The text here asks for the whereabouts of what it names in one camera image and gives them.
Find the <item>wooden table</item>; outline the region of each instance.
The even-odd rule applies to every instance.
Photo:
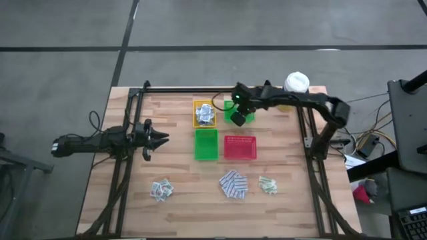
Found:
[[[114,87],[109,96],[103,129],[121,125],[128,87]],[[311,93],[326,92],[325,87],[310,87]],[[153,127],[170,134],[170,141],[143,160],[141,149],[135,153],[123,222],[123,237],[317,237],[313,200],[308,181],[296,111],[282,113],[276,108],[258,110],[256,120],[238,127],[224,123],[217,111],[220,158],[213,162],[194,160],[192,101],[210,99],[212,93],[146,93],[141,122],[153,120]],[[218,96],[224,106],[230,95]],[[320,130],[323,119],[315,112]],[[258,158],[253,161],[224,159],[224,135],[253,135],[257,138]],[[95,162],[105,158],[97,154]],[[114,160],[92,170],[77,232],[85,231],[107,203]],[[332,201],[343,217],[361,231],[356,206],[341,157],[325,161]],[[245,199],[228,199],[218,180],[235,169],[248,176]],[[265,194],[258,177],[277,181],[278,193]],[[149,196],[154,181],[169,179],[175,187],[166,202],[156,203]],[[323,208],[325,225],[328,228]],[[114,229],[116,213],[111,229]]]

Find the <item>red basket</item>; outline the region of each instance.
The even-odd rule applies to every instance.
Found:
[[[225,136],[224,157],[226,159],[256,159],[256,137]]]

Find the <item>green plastic basket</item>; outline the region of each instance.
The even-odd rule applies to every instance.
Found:
[[[218,130],[196,129],[194,131],[194,159],[198,161],[218,160]]]
[[[224,101],[224,109],[229,109],[233,106],[233,101]],[[231,123],[231,116],[237,110],[238,106],[234,105],[233,109],[229,111],[224,111],[224,121],[226,123]],[[255,113],[250,113],[246,116],[246,123],[251,123],[255,119]]]

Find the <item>concrete floor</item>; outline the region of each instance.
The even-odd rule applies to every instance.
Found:
[[[120,46],[132,0],[0,0],[0,47]],[[427,16],[415,0],[141,0],[135,45],[427,44]],[[54,164],[36,173],[14,236],[72,236],[93,155],[54,159],[54,138],[89,135],[87,114],[103,115],[116,52],[0,52],[0,131],[6,147]],[[125,56],[119,86],[281,84],[292,71],[352,100],[385,93],[386,82],[426,69],[427,50],[238,51]],[[387,96],[352,103],[350,131],[374,122]],[[385,107],[382,113],[388,112]],[[392,126],[384,130],[394,135]],[[360,208],[363,231],[387,237],[388,220]]]

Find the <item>yellow basket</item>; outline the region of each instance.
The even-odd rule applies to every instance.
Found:
[[[216,127],[216,111],[215,108],[213,108],[213,113],[215,114],[213,116],[213,125],[210,126],[201,126],[199,125],[199,122],[197,121],[196,117],[195,117],[195,108],[196,107],[201,107],[203,104],[209,104],[212,106],[212,101],[211,100],[193,100],[193,127],[194,128],[212,128],[212,127]]]

